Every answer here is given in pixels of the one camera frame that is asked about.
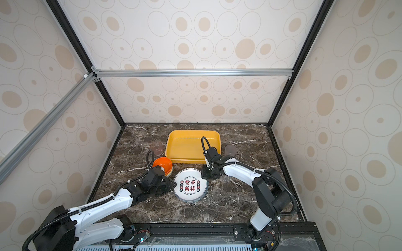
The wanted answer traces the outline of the red character white plate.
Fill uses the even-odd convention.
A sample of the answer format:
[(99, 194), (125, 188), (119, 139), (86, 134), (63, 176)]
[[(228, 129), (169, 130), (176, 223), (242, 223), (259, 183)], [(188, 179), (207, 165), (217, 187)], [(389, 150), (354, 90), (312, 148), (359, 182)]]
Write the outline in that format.
[(186, 168), (180, 171), (174, 182), (177, 184), (174, 189), (175, 196), (186, 203), (196, 203), (207, 194), (208, 181), (202, 178), (199, 169)]

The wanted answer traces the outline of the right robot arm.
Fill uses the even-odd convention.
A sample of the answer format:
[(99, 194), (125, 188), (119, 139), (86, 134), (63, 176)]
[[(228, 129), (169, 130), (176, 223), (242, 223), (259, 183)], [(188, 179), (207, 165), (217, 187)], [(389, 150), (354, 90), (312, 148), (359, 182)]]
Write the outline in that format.
[(212, 146), (204, 150), (203, 155), (206, 160), (201, 171), (203, 179), (219, 179), (226, 175), (253, 188), (258, 209), (248, 223), (252, 234), (258, 235), (278, 218), (297, 212), (295, 195), (275, 168), (252, 167), (230, 155), (222, 156)]

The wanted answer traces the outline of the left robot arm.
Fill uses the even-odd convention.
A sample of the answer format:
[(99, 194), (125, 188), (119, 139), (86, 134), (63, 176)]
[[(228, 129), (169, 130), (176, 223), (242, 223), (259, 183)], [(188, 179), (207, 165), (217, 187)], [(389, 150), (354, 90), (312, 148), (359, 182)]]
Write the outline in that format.
[(120, 238), (131, 227), (131, 221), (126, 216), (105, 222), (101, 221), (103, 218), (148, 198), (163, 196), (176, 185), (160, 166), (156, 166), (122, 183), (115, 192), (99, 200), (70, 209), (58, 206), (25, 240), (22, 250), (27, 251), (33, 243), (38, 251), (75, 251), (103, 240)]

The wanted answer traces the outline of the yellow plastic bin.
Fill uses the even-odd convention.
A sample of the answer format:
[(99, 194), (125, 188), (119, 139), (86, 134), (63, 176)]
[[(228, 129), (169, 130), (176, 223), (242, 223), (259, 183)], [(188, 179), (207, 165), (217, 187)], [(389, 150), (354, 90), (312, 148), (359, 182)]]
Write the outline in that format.
[(220, 154), (220, 134), (208, 130), (174, 130), (169, 134), (165, 155), (172, 163), (206, 164), (201, 138), (206, 137)]

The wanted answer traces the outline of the white bowl stack bottom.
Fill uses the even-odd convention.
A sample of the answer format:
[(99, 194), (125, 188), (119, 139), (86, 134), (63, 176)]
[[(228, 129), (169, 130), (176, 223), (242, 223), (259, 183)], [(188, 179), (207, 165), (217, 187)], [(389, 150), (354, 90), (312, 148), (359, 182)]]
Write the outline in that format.
[(173, 170), (171, 169), (169, 172), (165, 173), (165, 176), (166, 176), (166, 177), (170, 177), (171, 174), (172, 174), (172, 172), (173, 172)]

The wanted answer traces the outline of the orange plastic bowl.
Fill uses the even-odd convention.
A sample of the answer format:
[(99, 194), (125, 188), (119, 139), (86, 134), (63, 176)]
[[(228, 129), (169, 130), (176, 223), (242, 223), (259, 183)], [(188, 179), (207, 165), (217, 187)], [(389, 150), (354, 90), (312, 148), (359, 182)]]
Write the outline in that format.
[(153, 163), (153, 167), (156, 166), (160, 166), (165, 173), (169, 172), (171, 169), (173, 170), (173, 163), (167, 157), (160, 157), (156, 159)]

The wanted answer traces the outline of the grey translucent cup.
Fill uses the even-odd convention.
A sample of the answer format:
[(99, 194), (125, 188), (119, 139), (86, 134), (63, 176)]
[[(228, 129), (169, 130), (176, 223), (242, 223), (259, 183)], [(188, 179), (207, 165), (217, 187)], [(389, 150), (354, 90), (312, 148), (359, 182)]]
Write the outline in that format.
[(237, 148), (234, 145), (227, 145), (225, 147), (225, 155), (229, 156), (230, 158), (234, 158), (237, 153)]

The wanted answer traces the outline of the pink translucent cup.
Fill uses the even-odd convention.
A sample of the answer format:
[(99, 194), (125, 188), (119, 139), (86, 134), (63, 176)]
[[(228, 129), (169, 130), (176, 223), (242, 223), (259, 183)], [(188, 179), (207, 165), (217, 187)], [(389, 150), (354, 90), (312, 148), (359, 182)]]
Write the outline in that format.
[(165, 146), (163, 143), (161, 142), (156, 142), (153, 146), (152, 146), (152, 150), (155, 154), (155, 156), (164, 156), (165, 153)]

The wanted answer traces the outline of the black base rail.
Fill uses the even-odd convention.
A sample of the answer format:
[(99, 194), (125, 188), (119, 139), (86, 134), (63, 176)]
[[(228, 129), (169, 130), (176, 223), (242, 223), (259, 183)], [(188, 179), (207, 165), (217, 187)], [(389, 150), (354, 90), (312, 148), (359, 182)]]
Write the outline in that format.
[(101, 241), (84, 251), (324, 251), (316, 224), (279, 223), (251, 237), (245, 223), (137, 223), (133, 236)]

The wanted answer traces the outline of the horizontal aluminium rail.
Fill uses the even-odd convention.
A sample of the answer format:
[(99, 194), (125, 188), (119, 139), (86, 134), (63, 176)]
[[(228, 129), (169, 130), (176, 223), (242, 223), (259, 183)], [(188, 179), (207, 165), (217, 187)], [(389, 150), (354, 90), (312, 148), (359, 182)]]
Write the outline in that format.
[(96, 70), (99, 77), (291, 76), (292, 69)]

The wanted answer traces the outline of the left diagonal aluminium rail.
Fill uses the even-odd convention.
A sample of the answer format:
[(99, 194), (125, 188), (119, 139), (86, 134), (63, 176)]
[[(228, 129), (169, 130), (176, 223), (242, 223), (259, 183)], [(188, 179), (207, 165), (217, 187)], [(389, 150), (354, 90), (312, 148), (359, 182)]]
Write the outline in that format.
[(88, 73), (63, 97), (43, 119), (17, 144), (1, 162), (1, 183), (9, 177), (14, 169), (42, 139), (50, 128), (59, 120), (77, 97), (94, 82), (95, 74)]

